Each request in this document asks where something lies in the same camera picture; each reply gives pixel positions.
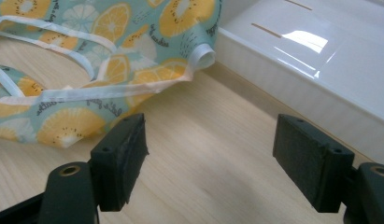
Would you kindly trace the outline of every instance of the wooden surface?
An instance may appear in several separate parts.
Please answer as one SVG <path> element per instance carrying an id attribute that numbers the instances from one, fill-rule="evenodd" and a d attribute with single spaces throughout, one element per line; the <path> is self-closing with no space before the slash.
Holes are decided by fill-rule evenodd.
<path id="1" fill-rule="evenodd" d="M 14 40 L 0 38 L 0 63 L 47 88 L 88 82 L 74 62 Z M 316 213 L 272 157 L 277 114 L 297 114 L 220 64 L 139 111 L 150 155 L 130 204 L 101 223 L 342 223 L 344 207 Z M 101 138 L 68 149 L 0 139 L 0 210 L 42 192 L 52 169 L 87 161 Z"/>

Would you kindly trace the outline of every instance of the teal fabric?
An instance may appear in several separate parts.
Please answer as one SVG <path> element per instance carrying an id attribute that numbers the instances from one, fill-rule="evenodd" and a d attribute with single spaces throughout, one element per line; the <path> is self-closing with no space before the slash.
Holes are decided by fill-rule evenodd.
<path id="1" fill-rule="evenodd" d="M 220 11 L 220 0 L 0 0 L 0 35 L 71 57 L 91 78 L 80 89 L 45 90 L 0 65 L 0 137 L 68 147 L 107 132 L 214 62 Z"/>

